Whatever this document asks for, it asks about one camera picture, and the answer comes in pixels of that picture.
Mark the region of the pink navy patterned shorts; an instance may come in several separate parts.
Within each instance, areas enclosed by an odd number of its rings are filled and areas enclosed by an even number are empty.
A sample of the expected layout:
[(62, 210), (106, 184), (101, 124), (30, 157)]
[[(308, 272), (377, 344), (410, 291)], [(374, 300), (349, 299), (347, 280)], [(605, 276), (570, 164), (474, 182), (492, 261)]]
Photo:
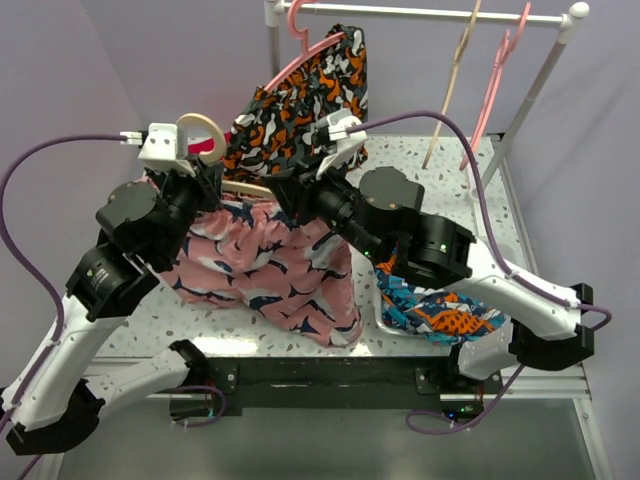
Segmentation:
[(293, 225), (273, 200), (224, 195), (197, 215), (162, 278), (190, 303), (245, 305), (323, 347), (362, 331), (349, 244), (320, 220)]

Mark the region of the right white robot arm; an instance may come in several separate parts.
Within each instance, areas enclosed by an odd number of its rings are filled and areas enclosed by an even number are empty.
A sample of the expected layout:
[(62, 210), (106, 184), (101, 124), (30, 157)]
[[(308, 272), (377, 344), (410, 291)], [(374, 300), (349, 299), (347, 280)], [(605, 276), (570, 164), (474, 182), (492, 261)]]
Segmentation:
[(494, 333), (466, 342), (445, 369), (448, 386), (469, 392), (480, 380), (516, 364), (560, 371), (591, 357), (595, 332), (583, 325), (573, 288), (554, 285), (496, 253), (468, 229), (422, 212), (424, 188), (392, 167), (366, 172), (358, 185), (330, 169), (289, 169), (264, 180), (296, 224), (319, 219), (372, 264), (427, 289), (462, 294), (508, 316)]

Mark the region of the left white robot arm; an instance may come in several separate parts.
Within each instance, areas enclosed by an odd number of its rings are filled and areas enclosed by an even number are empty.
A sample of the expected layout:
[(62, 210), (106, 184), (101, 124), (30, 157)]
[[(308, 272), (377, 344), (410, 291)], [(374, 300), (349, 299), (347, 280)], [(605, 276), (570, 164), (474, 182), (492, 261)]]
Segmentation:
[(150, 360), (90, 380), (84, 373), (108, 337), (158, 285), (198, 212), (220, 206), (220, 168), (155, 173), (117, 187), (96, 213), (95, 246), (66, 283), (48, 337), (22, 374), (2, 389), (6, 441), (18, 456), (69, 451), (112, 412), (164, 390), (196, 392), (213, 377), (205, 354), (176, 340)]

